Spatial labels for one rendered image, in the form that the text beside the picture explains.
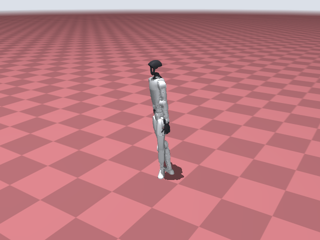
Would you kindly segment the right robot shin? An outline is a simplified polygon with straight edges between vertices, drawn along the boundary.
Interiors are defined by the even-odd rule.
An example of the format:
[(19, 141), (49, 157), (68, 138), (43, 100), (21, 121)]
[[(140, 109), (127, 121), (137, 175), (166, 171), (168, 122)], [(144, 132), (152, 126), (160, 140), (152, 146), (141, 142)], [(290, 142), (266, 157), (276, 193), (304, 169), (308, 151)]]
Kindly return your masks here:
[(170, 161), (170, 157), (171, 157), (170, 156), (170, 149), (168, 147), (168, 142), (167, 141), (166, 141), (166, 143), (167, 143), (167, 148), (165, 148), (165, 163), (166, 163), (167, 169), (170, 170), (170, 168), (172, 169), (171, 161)]

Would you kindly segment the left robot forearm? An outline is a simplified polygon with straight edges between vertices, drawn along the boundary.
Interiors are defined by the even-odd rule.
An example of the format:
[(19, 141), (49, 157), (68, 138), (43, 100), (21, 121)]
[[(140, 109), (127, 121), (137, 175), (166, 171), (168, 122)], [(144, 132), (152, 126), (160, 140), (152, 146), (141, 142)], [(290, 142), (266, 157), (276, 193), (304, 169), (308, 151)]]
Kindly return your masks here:
[(168, 107), (168, 103), (166, 100), (163, 102), (163, 107), (161, 109), (162, 109), (162, 114), (163, 114), (162, 117), (163, 117), (163, 119), (165, 119), (166, 123), (168, 123), (170, 121), (169, 113), (168, 113), (169, 107)]

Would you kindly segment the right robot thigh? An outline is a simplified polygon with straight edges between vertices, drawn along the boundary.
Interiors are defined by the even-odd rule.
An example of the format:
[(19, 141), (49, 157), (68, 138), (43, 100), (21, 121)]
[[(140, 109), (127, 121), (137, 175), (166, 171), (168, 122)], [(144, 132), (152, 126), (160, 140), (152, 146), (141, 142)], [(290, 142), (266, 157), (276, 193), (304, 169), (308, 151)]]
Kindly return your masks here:
[[(152, 123), (153, 123), (153, 129), (154, 129), (154, 132), (155, 132), (155, 135), (157, 137), (157, 134), (156, 134), (156, 125), (157, 125), (157, 120), (155, 119), (155, 116), (152, 117)], [(163, 127), (162, 127), (163, 128)], [(167, 148), (167, 143), (166, 141), (164, 141), (164, 145), (165, 145), (165, 149)]]

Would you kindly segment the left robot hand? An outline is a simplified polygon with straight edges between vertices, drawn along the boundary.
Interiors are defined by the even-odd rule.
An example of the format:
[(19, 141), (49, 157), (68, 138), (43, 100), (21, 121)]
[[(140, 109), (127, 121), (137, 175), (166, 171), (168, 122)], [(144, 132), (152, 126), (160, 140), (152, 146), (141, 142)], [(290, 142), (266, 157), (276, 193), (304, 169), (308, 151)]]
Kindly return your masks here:
[(165, 135), (165, 133), (168, 134), (170, 132), (170, 125), (169, 125), (170, 122), (166, 123), (166, 120), (163, 119), (163, 123), (164, 123), (164, 128), (161, 131), (161, 133), (164, 131), (164, 135)]

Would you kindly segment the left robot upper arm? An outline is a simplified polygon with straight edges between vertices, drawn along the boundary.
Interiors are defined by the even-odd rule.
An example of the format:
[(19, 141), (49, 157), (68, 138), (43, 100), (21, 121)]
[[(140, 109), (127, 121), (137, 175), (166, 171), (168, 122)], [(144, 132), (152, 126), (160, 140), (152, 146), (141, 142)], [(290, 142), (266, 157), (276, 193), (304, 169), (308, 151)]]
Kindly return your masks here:
[(163, 107), (163, 102), (167, 101), (167, 91), (166, 91), (167, 85), (166, 85), (166, 82), (164, 82), (163, 80), (159, 80), (157, 82), (157, 87), (159, 89), (160, 96), (161, 96), (161, 100), (159, 101), (159, 105), (161, 107)]

